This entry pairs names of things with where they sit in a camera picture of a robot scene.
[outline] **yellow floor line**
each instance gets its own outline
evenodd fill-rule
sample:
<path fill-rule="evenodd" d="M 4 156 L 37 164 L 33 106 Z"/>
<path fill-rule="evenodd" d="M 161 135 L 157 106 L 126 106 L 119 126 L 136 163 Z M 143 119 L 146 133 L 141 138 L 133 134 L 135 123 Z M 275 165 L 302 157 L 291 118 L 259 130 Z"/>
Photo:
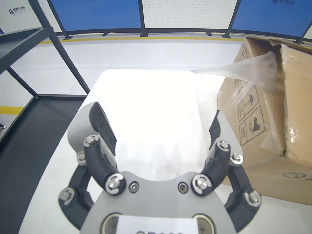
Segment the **yellow floor line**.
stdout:
<path fill-rule="evenodd" d="M 239 41 L 242 42 L 243 38 L 200 38 L 200 37 L 124 37 L 124 38 L 77 38 L 69 40 L 60 40 L 62 43 L 67 42 L 84 42 L 84 41 L 109 41 L 109 40 L 219 40 L 219 41 Z M 51 41 L 42 41 L 40 44 L 50 44 Z"/>
<path fill-rule="evenodd" d="M 18 106 L 0 106 L 0 114 L 18 115 L 24 107 Z"/>

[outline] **metal shelf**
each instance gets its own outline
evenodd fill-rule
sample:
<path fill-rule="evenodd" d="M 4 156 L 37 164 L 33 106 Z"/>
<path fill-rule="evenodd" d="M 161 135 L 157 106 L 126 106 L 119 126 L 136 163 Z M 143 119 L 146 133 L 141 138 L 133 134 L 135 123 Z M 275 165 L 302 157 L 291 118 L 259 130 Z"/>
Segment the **metal shelf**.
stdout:
<path fill-rule="evenodd" d="M 34 97 L 2 137 L 0 233 L 19 233 L 41 176 L 85 97 Z"/>
<path fill-rule="evenodd" d="M 0 35 L 0 74 L 5 70 L 33 98 L 0 140 L 0 233 L 18 234 L 40 178 L 86 95 L 38 95 L 11 65 L 41 41 L 50 38 L 88 94 L 90 89 L 54 33 L 38 0 L 28 0 L 42 28 Z"/>
<path fill-rule="evenodd" d="M 31 28 L 0 35 L 0 74 L 49 35 L 48 28 Z"/>

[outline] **pegboard panel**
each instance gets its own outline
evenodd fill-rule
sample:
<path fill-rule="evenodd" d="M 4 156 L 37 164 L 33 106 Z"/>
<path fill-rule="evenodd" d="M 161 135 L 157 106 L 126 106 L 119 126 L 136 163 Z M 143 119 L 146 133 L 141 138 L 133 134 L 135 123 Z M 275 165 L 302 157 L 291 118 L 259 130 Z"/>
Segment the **pegboard panel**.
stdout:
<path fill-rule="evenodd" d="M 146 28 L 227 29 L 237 0 L 142 0 Z"/>
<path fill-rule="evenodd" d="M 0 0 L 0 19 L 4 33 L 41 26 L 28 0 Z"/>
<path fill-rule="evenodd" d="M 242 0 L 233 30 L 300 37 L 312 19 L 312 0 Z"/>
<path fill-rule="evenodd" d="M 308 32 L 306 32 L 304 38 L 312 39 L 312 26 L 309 28 Z"/>
<path fill-rule="evenodd" d="M 51 0 L 66 31 L 140 28 L 138 0 Z"/>

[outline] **white table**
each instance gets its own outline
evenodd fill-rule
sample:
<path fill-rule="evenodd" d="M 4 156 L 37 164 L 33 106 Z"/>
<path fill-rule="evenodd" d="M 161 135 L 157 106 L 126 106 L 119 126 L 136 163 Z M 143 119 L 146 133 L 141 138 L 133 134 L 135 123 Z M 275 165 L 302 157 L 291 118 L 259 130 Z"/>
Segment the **white table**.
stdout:
<path fill-rule="evenodd" d="M 117 137 L 120 171 L 160 181 L 200 172 L 206 158 L 209 126 L 216 112 L 222 77 L 191 72 L 109 69 L 82 106 L 100 102 Z M 22 223 L 20 234 L 79 233 L 58 205 L 77 167 L 65 134 L 55 150 Z M 101 188 L 91 179 L 95 201 Z M 225 203 L 231 187 L 217 193 Z M 263 197 L 254 220 L 241 233 L 311 233 L 312 206 Z"/>

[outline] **open cardboard box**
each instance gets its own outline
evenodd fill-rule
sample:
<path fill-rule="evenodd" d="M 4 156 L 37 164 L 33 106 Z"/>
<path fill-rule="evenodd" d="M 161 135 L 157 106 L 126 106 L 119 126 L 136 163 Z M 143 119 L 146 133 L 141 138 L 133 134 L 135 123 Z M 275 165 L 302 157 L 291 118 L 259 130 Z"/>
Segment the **open cardboard box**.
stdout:
<path fill-rule="evenodd" d="M 218 109 L 242 146 L 252 187 L 265 196 L 312 205 L 312 50 L 246 37 L 234 62 L 269 51 L 277 60 L 275 91 L 226 78 Z"/>

